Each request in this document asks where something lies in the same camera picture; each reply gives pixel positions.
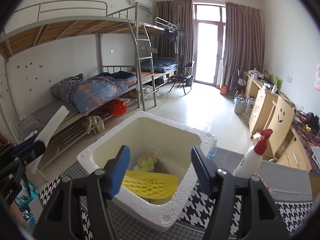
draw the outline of bed ladder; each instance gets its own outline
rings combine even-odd
[[[138,42],[139,41],[147,41],[149,46],[151,47],[151,41],[150,41],[148,32],[146,30],[146,27],[144,25],[143,25],[143,32],[147,36],[146,39],[139,39],[139,27],[135,28],[135,34],[133,33],[133,30],[132,30],[132,27],[131,27],[130,24],[128,24],[128,27],[129,27],[129,31],[130,31],[131,37],[132,37],[134,45],[135,45],[136,74],[137,74],[137,78],[138,78],[138,82],[137,82],[138,107],[140,107],[140,100],[142,100],[142,109],[143,109],[143,111],[145,111],[146,110],[146,106],[145,106],[145,100],[144,99],[149,95],[153,94],[154,106],[157,106],[156,84],[155,84],[155,77],[154,77],[154,70],[153,70],[152,53],[150,52],[150,56],[148,56],[148,57],[140,57]],[[141,76],[141,64],[140,64],[140,61],[144,60],[144,59],[150,59],[150,71],[151,71],[151,81],[152,81],[152,92],[147,94],[147,95],[143,94],[143,81],[142,81],[142,76]]]

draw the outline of black chair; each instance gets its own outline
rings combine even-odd
[[[186,93],[185,89],[184,89],[184,84],[183,82],[190,79],[192,77],[192,68],[193,68],[193,64],[195,62],[194,61],[191,61],[189,62],[187,65],[184,66],[184,68],[182,69],[182,71],[179,73],[179,74],[174,74],[172,75],[171,77],[172,78],[175,78],[175,81],[174,81],[174,84],[172,85],[172,87],[170,88],[169,92],[172,90],[172,88],[174,87],[174,85],[176,84],[176,82],[178,80],[180,80],[180,83],[179,85],[177,86],[177,88],[180,86],[180,84],[182,83],[182,86],[183,86],[183,91],[184,91],[184,94],[188,94],[189,92],[191,92],[191,82],[189,81],[189,84],[190,84],[190,91],[188,93]]]

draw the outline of blue liquid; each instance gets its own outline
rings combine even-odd
[[[208,155],[207,155],[207,159],[209,160],[214,160],[215,155],[217,154],[217,148],[213,148],[212,150],[209,150]]]

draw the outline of styrofoam box rim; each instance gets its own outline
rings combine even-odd
[[[104,136],[79,153],[77,159],[83,168],[86,169],[89,174],[98,169],[99,166],[93,162],[93,152],[95,149],[109,140],[112,136],[133,122],[135,119],[140,117],[147,117],[198,135],[201,139],[200,149],[203,151],[205,156],[208,154],[213,138],[212,134],[150,114],[148,112],[138,111],[137,113],[125,119],[119,125],[112,128]],[[132,193],[130,190],[126,189],[124,186],[121,186],[119,193],[113,198],[113,202],[149,227],[157,231],[164,232],[175,223],[182,208],[184,207],[184,204],[188,200],[196,181],[197,175],[193,165],[191,164],[171,200],[163,205],[153,205],[148,203]]]

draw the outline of metal screw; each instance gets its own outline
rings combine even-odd
[[[217,172],[220,174],[220,175],[226,175],[227,172],[223,169],[218,169]]]
[[[104,174],[104,169],[98,169],[94,172],[94,174],[96,174],[97,176],[100,176],[100,175]]]
[[[69,182],[71,180],[70,176],[64,176],[62,182]]]
[[[258,181],[260,180],[260,178],[259,178],[258,176],[256,176],[256,175],[252,175],[252,176],[251,176],[251,179],[252,179],[253,181],[255,181],[255,182],[258,182]]]

